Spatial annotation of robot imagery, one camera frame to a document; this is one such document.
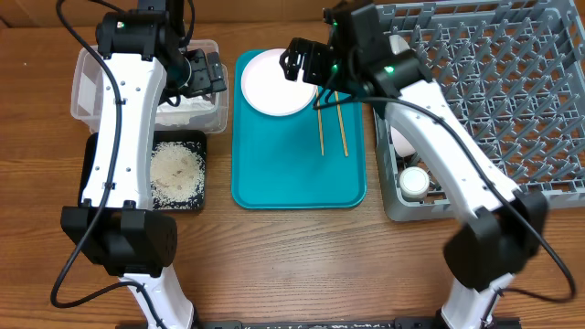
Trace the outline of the grey bowl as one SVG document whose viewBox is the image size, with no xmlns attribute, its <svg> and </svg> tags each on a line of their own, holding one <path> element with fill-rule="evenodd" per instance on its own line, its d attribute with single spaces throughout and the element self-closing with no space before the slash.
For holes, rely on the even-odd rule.
<svg viewBox="0 0 585 329">
<path fill-rule="evenodd" d="M 409 43 L 400 35 L 390 35 L 388 40 L 394 55 L 410 50 Z"/>
</svg>

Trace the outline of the large white plate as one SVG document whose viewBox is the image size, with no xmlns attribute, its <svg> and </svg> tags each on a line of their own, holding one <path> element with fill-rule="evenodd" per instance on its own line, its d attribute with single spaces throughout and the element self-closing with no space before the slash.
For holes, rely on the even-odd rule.
<svg viewBox="0 0 585 329">
<path fill-rule="evenodd" d="M 316 87 L 302 80 L 287 80 L 280 65 L 284 48 L 262 51 L 245 66 L 240 86 L 256 111 L 282 117 L 295 114 L 314 100 Z"/>
</svg>

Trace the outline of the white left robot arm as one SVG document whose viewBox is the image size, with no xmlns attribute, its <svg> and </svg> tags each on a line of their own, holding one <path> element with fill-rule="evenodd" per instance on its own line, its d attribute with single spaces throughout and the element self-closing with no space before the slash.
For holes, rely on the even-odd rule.
<svg viewBox="0 0 585 329">
<path fill-rule="evenodd" d="M 87 47 L 103 76 L 97 142 L 79 203 L 60 217 L 74 255 L 127 288 L 149 328 L 200 325 L 173 266 L 176 221 L 154 211 L 150 181 L 158 106 L 227 88 L 218 54 L 189 48 L 195 18 L 189 1 L 108 5 Z"/>
</svg>

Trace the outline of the white cup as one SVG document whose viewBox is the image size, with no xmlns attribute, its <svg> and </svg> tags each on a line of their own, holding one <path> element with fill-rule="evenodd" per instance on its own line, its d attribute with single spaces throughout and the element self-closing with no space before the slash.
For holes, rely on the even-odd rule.
<svg viewBox="0 0 585 329">
<path fill-rule="evenodd" d="M 420 167 L 408 167 L 399 175 L 399 188 L 404 199 L 418 202 L 423 200 L 429 191 L 431 180 L 425 170 Z"/>
</svg>

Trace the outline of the wooden chopstick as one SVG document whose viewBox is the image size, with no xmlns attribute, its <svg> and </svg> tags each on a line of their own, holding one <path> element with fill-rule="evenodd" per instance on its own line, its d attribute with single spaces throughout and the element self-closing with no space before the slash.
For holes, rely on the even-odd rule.
<svg viewBox="0 0 585 329">
<path fill-rule="evenodd" d="M 345 155 L 345 157 L 348 157 L 349 154 L 348 154 L 347 142 L 346 142 L 346 131 L 345 131 L 345 126 L 344 126 L 343 113 L 342 113 L 342 109 L 341 109 L 339 94 L 337 91 L 335 91 L 334 95 L 335 95 L 336 111 L 337 111 L 340 136 L 341 136 L 341 141 L 342 141 L 342 145 L 343 145 L 344 155 Z"/>
<path fill-rule="evenodd" d="M 320 106 L 320 90 L 316 88 L 316 106 Z M 319 132 L 319 141 L 320 141 L 320 149 L 321 149 L 321 156 L 324 156 L 324 131 L 323 131 L 323 119 L 322 119 L 322 112 L 320 109 L 317 109 L 317 121 L 318 121 L 318 132 Z"/>
</svg>

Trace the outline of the small white rice plate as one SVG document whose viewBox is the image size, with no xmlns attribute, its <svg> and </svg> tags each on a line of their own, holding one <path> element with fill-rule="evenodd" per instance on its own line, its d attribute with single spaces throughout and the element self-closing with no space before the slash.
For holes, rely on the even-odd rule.
<svg viewBox="0 0 585 329">
<path fill-rule="evenodd" d="M 390 126 L 389 142 L 399 157 L 409 157 L 416 153 L 410 142 L 393 126 Z"/>
</svg>

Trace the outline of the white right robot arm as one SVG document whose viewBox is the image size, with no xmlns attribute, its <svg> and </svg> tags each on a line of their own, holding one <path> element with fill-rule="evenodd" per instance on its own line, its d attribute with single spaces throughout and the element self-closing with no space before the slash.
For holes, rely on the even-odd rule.
<svg viewBox="0 0 585 329">
<path fill-rule="evenodd" d="M 454 281 L 433 326 L 513 327 L 493 312 L 544 243 L 546 197 L 522 191 L 492 163 L 417 52 L 383 28 L 373 3 L 343 1 L 325 9 L 324 21 L 326 43 L 295 38 L 283 51 L 284 77 L 370 104 L 412 145 L 461 222 L 443 249 Z"/>
</svg>

